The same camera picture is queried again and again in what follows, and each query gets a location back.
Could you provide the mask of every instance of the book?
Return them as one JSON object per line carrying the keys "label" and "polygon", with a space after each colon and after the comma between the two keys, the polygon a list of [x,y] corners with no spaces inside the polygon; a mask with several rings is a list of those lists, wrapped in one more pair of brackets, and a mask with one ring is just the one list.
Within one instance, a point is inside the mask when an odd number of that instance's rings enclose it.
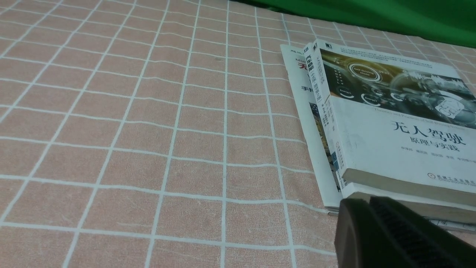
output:
{"label": "book", "polygon": [[[403,196],[392,192],[383,192],[379,189],[358,185],[356,183],[347,183],[344,191],[341,191],[337,176],[332,172],[333,160],[330,158],[325,136],[323,133],[322,122],[318,109],[316,109],[316,100],[313,93],[310,77],[305,64],[305,57],[302,48],[288,45],[281,45],[284,64],[288,72],[289,83],[293,93],[293,97],[297,107],[297,113],[301,121],[302,131],[306,139],[307,147],[311,163],[316,175],[317,185],[319,187],[321,198],[325,208],[329,214],[336,215],[338,213],[339,203],[342,198],[361,198],[369,199],[370,196],[389,196],[400,202],[421,203],[424,206],[434,206],[433,210],[443,209],[451,210],[453,207],[461,207],[461,213],[465,214],[474,211],[470,206],[462,206],[460,204],[444,203],[438,200],[424,199],[417,196]],[[432,216],[430,221],[444,229],[459,230],[465,232],[475,232],[476,227],[469,224],[461,224],[458,222],[447,221],[448,218],[440,219],[436,215],[426,214],[425,210],[416,211],[425,216]]]}
{"label": "book", "polygon": [[476,206],[476,98],[454,68],[322,40],[304,53],[341,188]]}

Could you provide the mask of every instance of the stack of books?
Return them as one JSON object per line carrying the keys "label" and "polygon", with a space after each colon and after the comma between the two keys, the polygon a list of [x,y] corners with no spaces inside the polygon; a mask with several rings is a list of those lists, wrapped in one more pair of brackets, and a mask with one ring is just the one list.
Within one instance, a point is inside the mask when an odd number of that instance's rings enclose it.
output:
{"label": "stack of books", "polygon": [[388,196],[476,232],[476,98],[454,68],[324,40],[281,51],[329,213]]}

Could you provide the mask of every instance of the circular graphic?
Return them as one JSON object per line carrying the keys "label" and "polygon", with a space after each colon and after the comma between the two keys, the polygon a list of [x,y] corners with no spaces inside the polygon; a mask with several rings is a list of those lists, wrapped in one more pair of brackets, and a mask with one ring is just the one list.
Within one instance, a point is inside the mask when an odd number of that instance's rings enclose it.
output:
{"label": "circular graphic", "polygon": [[380,106],[380,99],[376,96],[373,96],[370,94],[362,94],[360,97],[365,103],[371,106],[377,106],[377,107]]}
{"label": "circular graphic", "polygon": [[375,95],[381,97],[384,95],[384,92],[379,89],[379,88],[376,88],[376,87],[372,87],[372,92],[375,93]]}
{"label": "circular graphic", "polygon": [[353,63],[348,68],[351,73],[365,81],[377,82],[382,78],[377,71],[360,63]]}
{"label": "circular graphic", "polygon": [[403,101],[403,97],[398,95],[398,94],[395,94],[395,93],[390,93],[390,96],[392,97],[392,99],[396,100],[396,101],[399,101],[399,102],[402,102]]}
{"label": "circular graphic", "polygon": [[354,95],[352,94],[350,89],[348,89],[347,87],[339,86],[337,87],[337,92],[344,98],[348,98],[348,99],[354,98]]}

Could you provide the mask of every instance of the table surface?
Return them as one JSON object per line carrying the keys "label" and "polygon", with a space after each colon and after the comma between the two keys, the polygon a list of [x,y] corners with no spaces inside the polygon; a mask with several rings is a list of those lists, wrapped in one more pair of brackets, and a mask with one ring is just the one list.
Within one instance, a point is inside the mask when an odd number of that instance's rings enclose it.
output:
{"label": "table surface", "polygon": [[476,84],[473,49],[226,0],[0,7],[2,267],[337,267],[279,45]]}

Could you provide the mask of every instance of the book cover image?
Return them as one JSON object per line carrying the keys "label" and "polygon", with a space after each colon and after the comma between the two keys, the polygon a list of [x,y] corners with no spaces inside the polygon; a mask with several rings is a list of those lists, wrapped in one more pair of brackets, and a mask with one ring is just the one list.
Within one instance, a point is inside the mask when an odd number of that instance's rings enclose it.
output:
{"label": "book cover image", "polygon": [[476,129],[476,98],[461,79],[320,51],[332,96]]}

